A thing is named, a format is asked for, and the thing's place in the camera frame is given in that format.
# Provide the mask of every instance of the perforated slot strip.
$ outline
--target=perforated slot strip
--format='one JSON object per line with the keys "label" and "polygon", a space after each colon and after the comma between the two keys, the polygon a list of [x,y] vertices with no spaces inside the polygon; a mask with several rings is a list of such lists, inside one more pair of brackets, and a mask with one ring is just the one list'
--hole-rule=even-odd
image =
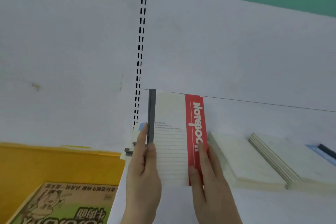
{"label": "perforated slot strip", "polygon": [[135,103],[134,103],[134,122],[138,123],[139,115],[139,101],[140,101],[140,81],[141,81],[141,66],[142,66],[142,50],[144,48],[144,34],[145,34],[145,15],[147,0],[141,0],[140,7],[140,23],[139,23],[139,37],[138,37],[138,51],[136,61],[136,82],[135,82]]}

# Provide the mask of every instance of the hand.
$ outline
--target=hand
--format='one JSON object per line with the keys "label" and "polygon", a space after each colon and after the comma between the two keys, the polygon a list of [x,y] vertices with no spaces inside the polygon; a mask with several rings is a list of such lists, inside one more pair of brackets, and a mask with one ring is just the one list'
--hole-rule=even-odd
{"label": "hand", "polygon": [[212,147],[209,146],[208,157],[203,144],[200,143],[199,158],[204,189],[197,169],[193,166],[189,168],[194,209],[199,224],[242,224],[230,187]]}
{"label": "hand", "polygon": [[147,123],[139,133],[126,177],[126,208],[121,224],[152,224],[161,199],[154,143],[145,147]]}

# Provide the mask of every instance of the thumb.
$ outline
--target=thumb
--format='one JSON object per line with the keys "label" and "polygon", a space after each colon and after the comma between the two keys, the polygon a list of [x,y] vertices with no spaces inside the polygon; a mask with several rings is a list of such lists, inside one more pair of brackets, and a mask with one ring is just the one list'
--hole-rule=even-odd
{"label": "thumb", "polygon": [[189,167],[189,178],[192,188],[192,198],[194,207],[205,203],[204,190],[201,182],[200,174],[194,166]]}
{"label": "thumb", "polygon": [[156,169],[156,148],[154,143],[149,143],[146,148],[145,172],[157,172]]}

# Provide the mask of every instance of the finger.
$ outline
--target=finger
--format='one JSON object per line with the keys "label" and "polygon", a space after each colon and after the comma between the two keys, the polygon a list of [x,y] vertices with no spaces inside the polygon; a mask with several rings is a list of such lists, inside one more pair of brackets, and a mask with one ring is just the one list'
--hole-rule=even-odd
{"label": "finger", "polygon": [[209,145],[209,160],[212,166],[212,170],[215,173],[215,176],[217,178],[224,178],[221,162],[219,161],[219,158],[211,145]]}
{"label": "finger", "polygon": [[146,164],[145,164],[145,173],[157,173],[156,169],[156,148],[154,143],[149,143],[146,149]]}
{"label": "finger", "polygon": [[147,136],[147,123],[141,129],[138,139],[136,141],[136,145],[133,150],[131,162],[129,163],[129,168],[133,170],[133,172],[137,174],[142,174],[145,166],[145,151],[146,151],[146,136]]}
{"label": "finger", "polygon": [[194,166],[189,167],[189,178],[191,183],[192,199],[194,201],[194,206],[199,206],[205,203],[205,196],[200,174]]}
{"label": "finger", "polygon": [[212,166],[208,158],[208,154],[206,150],[204,149],[203,143],[199,143],[198,149],[199,149],[199,160],[201,163],[201,170],[203,174],[203,181],[205,185],[208,181],[211,181],[215,179],[216,177],[215,177],[215,173],[212,170]]}

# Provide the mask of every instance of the fingernail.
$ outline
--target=fingernail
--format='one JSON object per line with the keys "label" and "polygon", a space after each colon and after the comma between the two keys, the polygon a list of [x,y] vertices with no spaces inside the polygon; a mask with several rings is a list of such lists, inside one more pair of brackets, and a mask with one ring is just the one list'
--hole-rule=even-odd
{"label": "fingernail", "polygon": [[193,175],[196,173],[196,168],[194,166],[189,167],[189,174]]}
{"label": "fingernail", "polygon": [[155,144],[154,143],[149,143],[148,145],[147,145],[147,150],[149,150],[149,151],[155,151]]}

